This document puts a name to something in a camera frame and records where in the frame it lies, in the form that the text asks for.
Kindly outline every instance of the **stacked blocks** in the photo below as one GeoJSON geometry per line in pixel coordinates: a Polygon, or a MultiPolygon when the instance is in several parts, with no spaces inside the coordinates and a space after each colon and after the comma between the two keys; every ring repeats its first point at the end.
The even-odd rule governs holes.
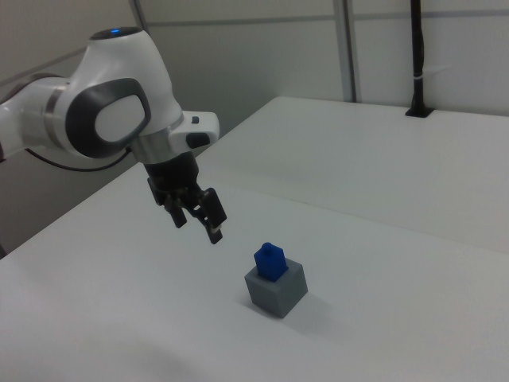
{"type": "Polygon", "coordinates": [[[284,318],[307,293],[302,265],[285,259],[283,250],[265,243],[254,254],[254,267],[244,278],[252,302],[284,318]]]}

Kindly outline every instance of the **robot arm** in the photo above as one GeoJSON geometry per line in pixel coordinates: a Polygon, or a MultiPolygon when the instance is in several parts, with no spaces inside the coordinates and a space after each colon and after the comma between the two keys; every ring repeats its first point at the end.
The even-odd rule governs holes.
{"type": "Polygon", "coordinates": [[[182,111],[155,44],[134,27],[94,34],[69,78],[37,76],[0,101],[0,159],[35,146],[89,158],[130,147],[176,226],[187,209],[213,243],[226,215],[216,192],[196,183],[190,150],[218,137],[215,114],[182,111]]]}

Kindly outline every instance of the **blue cube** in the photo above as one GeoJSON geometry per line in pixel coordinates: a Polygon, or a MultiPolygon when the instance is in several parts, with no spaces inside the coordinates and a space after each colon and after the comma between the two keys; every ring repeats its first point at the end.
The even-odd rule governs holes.
{"type": "Polygon", "coordinates": [[[258,275],[272,282],[278,281],[288,269],[283,250],[271,243],[262,245],[262,248],[254,254],[254,261],[258,275]]]}

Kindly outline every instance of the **gray cube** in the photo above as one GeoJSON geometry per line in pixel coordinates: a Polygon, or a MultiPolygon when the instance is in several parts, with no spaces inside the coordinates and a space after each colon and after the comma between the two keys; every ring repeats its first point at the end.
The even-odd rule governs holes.
{"type": "Polygon", "coordinates": [[[244,276],[251,301],[260,308],[284,318],[308,292],[302,265],[286,259],[288,270],[272,282],[258,275],[254,267],[244,276]]]}

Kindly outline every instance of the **white wall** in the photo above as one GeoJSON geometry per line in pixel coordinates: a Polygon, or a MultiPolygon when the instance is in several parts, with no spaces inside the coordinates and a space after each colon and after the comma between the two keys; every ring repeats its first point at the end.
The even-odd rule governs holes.
{"type": "MultiPolygon", "coordinates": [[[[81,60],[88,37],[117,25],[135,25],[128,0],[0,1],[0,98],[34,69],[70,75],[81,60]]],[[[38,152],[70,166],[96,167],[111,161],[38,152]]],[[[25,152],[9,157],[0,164],[0,244],[12,251],[133,163],[129,158],[100,173],[72,173],[25,152]]]]}
{"type": "MultiPolygon", "coordinates": [[[[352,9],[359,101],[409,106],[410,1],[352,0],[352,9]]],[[[426,105],[509,115],[509,2],[422,0],[422,12],[426,105]]]]}
{"type": "Polygon", "coordinates": [[[148,30],[188,110],[221,133],[276,96],[344,99],[332,0],[141,0],[148,30]]]}

